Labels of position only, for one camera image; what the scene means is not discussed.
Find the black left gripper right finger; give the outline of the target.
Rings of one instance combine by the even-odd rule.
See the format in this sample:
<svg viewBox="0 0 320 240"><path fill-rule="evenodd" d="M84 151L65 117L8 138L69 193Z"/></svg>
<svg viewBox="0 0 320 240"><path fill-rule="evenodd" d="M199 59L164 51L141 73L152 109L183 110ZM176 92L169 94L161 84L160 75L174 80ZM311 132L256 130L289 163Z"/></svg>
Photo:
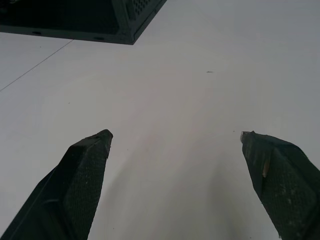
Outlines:
<svg viewBox="0 0 320 240"><path fill-rule="evenodd" d="M296 145L243 131L253 188L283 240L320 238L320 171Z"/></svg>

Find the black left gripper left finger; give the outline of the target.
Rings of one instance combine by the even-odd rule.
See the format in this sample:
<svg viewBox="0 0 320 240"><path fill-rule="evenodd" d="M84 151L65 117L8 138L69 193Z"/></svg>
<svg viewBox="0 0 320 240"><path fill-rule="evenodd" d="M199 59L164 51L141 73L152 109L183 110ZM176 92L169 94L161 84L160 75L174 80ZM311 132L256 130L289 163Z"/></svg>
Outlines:
<svg viewBox="0 0 320 240"><path fill-rule="evenodd" d="M101 197L113 134L71 145L34 188L1 239L86 240Z"/></svg>

